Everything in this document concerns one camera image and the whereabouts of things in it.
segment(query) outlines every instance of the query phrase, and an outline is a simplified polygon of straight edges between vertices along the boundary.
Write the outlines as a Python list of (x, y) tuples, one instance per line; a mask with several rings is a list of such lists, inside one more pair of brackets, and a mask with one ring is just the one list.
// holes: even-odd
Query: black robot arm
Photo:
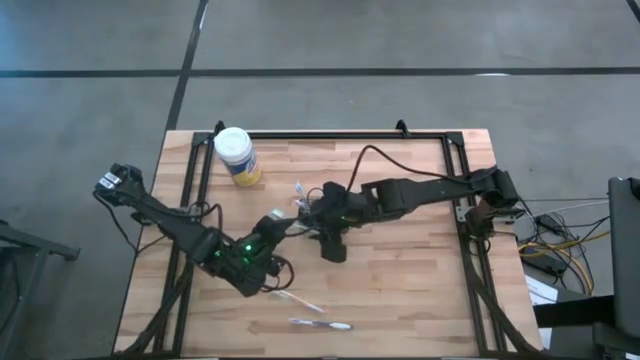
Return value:
[(94, 196), (112, 206), (134, 208), (134, 219), (158, 225), (190, 261), (211, 276), (227, 280), (244, 296), (264, 290), (267, 274), (278, 276), (285, 265), (290, 266), (273, 251), (295, 219), (265, 216), (249, 235), (236, 241), (217, 228), (203, 226), (197, 215), (166, 207), (147, 193), (140, 170), (130, 165), (112, 165), (96, 184)]
[(361, 188), (360, 193), (353, 193), (327, 182), (323, 196), (311, 204), (307, 225), (318, 231), (322, 257), (329, 261), (346, 260), (341, 234), (350, 228), (396, 220), (421, 205), (474, 195), (482, 200), (465, 214), (464, 230), (469, 237), (485, 238), (493, 231), (497, 212), (511, 208), (519, 200), (509, 174), (495, 167), (423, 182), (386, 179), (362, 184)]

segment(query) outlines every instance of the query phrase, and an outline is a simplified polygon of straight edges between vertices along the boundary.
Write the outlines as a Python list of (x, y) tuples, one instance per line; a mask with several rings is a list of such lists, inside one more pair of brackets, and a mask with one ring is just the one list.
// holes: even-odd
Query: concrete floor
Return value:
[[(179, 69), (197, 5), (5, 0), (0, 70)], [(210, 0), (193, 67), (638, 65), (640, 24), (623, 0)], [(82, 247), (76, 263), (48, 265), (29, 356), (111, 350), (133, 254), (91, 190), (116, 161), (142, 168), (150, 184), (176, 83), (0, 79), (0, 218)], [(525, 199), (603, 197), (609, 177), (640, 177), (639, 92), (629, 75), (191, 79), (177, 127), (488, 128)], [(139, 228), (119, 215), (136, 239)], [(611, 293), (609, 241), (589, 244), (587, 257), (596, 293)]]

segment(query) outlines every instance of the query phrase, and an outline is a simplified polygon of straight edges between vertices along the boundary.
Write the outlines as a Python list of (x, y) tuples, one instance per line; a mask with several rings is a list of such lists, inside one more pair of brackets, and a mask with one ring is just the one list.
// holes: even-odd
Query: wooden tabletop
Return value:
[[(471, 170), (494, 165), (488, 131), (463, 133)], [(153, 195), (170, 207), (179, 205), (192, 134), (170, 131), (163, 145)], [(294, 216), (296, 181), (305, 189), (321, 187), (326, 181), (347, 184), (355, 159), (367, 144), (409, 167), (445, 173), (441, 144), (434, 140), (254, 140), (263, 170), (259, 183), (250, 188), (235, 186), (216, 158), (207, 200), (222, 205), (224, 231), (239, 238), (274, 208)], [(196, 167), (196, 184), (200, 168)], [(152, 174), (145, 175), (149, 186)], [(355, 183), (391, 177), (427, 179), (406, 173), (372, 152), (364, 157)], [(193, 187), (192, 201), (197, 188)], [(215, 226), (215, 218), (210, 216), (204, 223)], [(147, 228), (141, 245), (159, 236), (156, 228)], [(324, 308), (324, 316), (273, 294), (244, 298), (224, 280), (196, 269), (182, 355), (477, 355), (450, 202), (422, 206), (400, 220), (354, 229), (343, 238), (348, 258), (342, 264), (322, 259), (319, 244), (302, 236), (286, 239), (276, 249), (295, 268), (289, 291)], [(496, 235), (491, 242), (489, 258), (500, 306), (529, 342), (540, 347), (515, 241)], [(157, 310), (170, 248), (170, 241), (163, 240), (136, 260), (116, 350), (131, 344)], [(291, 317), (344, 322), (354, 329), (291, 325)], [(483, 318), (492, 340), (486, 309)], [(168, 336), (173, 335), (172, 328)]]

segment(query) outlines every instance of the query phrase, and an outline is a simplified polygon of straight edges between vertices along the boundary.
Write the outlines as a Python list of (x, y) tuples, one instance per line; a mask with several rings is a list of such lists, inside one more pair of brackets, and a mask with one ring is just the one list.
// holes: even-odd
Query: cylindrical container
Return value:
[(216, 153), (236, 184), (251, 186), (260, 180), (262, 171), (246, 131), (236, 127), (226, 128), (216, 135), (214, 144)]

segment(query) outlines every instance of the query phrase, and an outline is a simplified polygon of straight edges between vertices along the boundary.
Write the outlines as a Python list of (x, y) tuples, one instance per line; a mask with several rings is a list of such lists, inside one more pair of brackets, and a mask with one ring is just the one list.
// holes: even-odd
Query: paper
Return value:
[[(555, 304), (558, 300), (558, 289), (544, 284), (532, 277), (525, 276), (529, 287), (529, 296), (533, 305)], [(551, 328), (541, 328), (540, 339), (542, 346), (549, 349), (551, 346)]]

